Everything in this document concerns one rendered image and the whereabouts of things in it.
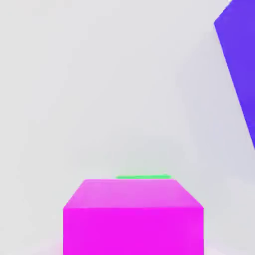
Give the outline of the large purple box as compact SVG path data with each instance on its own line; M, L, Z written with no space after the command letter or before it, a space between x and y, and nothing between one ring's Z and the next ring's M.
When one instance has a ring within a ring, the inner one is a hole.
M255 148L255 0L232 0L214 27Z

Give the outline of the small green cube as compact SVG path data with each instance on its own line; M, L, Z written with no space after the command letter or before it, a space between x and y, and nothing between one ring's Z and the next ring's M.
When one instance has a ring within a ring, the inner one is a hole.
M172 179L172 177L168 174L161 175L119 175L116 176L116 179Z

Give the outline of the small magenta cube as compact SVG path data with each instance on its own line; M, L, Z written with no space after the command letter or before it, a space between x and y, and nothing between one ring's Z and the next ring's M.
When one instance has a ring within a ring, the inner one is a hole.
M174 179L85 180L63 208L63 255L204 255L203 206Z

